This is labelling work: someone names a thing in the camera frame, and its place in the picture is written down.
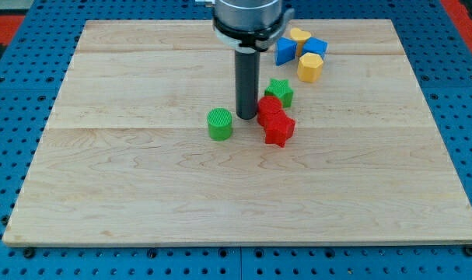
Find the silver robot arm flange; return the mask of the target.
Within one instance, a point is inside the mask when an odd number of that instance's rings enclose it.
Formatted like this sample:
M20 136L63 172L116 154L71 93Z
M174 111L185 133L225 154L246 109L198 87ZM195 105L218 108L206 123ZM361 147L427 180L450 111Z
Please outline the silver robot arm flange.
M282 0L215 0L212 25L221 42L251 54L274 45L294 15Z

